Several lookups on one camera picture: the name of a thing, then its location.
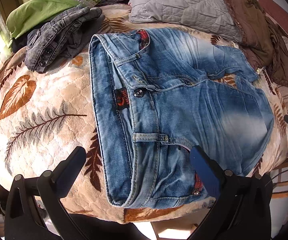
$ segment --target garment button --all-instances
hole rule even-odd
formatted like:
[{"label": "garment button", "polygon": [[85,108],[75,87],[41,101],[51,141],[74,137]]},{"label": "garment button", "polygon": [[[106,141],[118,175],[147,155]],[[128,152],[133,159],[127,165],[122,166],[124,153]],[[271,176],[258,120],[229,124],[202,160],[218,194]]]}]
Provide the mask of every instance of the garment button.
[{"label": "garment button", "polygon": [[144,95],[144,91],[142,88],[137,88],[134,90],[133,95],[137,98],[141,98]]}]

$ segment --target black cable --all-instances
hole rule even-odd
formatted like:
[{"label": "black cable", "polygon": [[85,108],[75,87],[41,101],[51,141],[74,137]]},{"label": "black cable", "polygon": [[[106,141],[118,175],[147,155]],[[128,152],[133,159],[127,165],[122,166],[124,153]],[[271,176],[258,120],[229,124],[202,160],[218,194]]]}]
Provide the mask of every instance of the black cable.
[{"label": "black cable", "polygon": [[272,179],[270,179],[270,181],[269,181],[268,183],[265,184],[265,187],[266,187],[272,180],[274,180],[277,176],[279,176],[279,175],[281,175],[282,173],[285,173],[285,172],[287,172],[287,171],[288,171],[288,169],[285,170],[285,171],[282,171],[282,172],[278,173],[276,176],[274,176]]}]

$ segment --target gray quilted pillow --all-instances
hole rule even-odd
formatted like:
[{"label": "gray quilted pillow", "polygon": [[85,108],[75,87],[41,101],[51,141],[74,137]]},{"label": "gray quilted pillow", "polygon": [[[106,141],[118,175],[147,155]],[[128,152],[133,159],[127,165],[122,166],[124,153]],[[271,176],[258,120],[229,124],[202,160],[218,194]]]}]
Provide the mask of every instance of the gray quilted pillow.
[{"label": "gray quilted pillow", "polygon": [[241,33],[223,0],[130,0],[133,23],[156,21],[182,24],[224,38],[241,41]]}]

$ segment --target brown garment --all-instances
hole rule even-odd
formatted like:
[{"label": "brown garment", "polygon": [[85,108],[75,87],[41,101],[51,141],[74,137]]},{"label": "brown garment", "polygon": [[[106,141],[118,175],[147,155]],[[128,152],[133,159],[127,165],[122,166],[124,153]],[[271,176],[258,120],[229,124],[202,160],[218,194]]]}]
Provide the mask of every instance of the brown garment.
[{"label": "brown garment", "polygon": [[241,50],[257,70],[267,66],[272,81],[288,86],[288,50],[278,28],[257,0],[224,0],[242,34]]}]

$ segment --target beige blanket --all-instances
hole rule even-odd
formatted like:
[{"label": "beige blanket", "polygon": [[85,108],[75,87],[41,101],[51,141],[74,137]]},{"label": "beige blanket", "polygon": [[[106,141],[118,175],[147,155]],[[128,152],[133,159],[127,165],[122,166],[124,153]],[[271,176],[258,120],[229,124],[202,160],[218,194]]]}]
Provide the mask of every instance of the beige blanket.
[{"label": "beige blanket", "polygon": [[[236,46],[218,36],[181,25],[132,24],[128,21],[131,11],[128,5],[109,5],[102,9],[106,19],[100,33],[170,26],[213,44]],[[0,74],[0,184],[3,187],[9,190],[17,174],[29,178],[53,170],[76,146],[83,146],[87,162],[68,196],[62,199],[69,212],[126,223],[180,217],[212,203],[207,198],[164,210],[111,206],[106,199],[93,116],[88,48],[71,60],[58,59],[45,74],[29,71],[24,63],[18,65],[23,56],[18,52]],[[218,82],[235,86],[233,75]],[[278,88],[266,72],[260,73],[254,85],[264,90],[275,115],[271,140],[255,167],[255,171],[263,174],[287,156],[288,129],[283,122],[286,109]]]}]

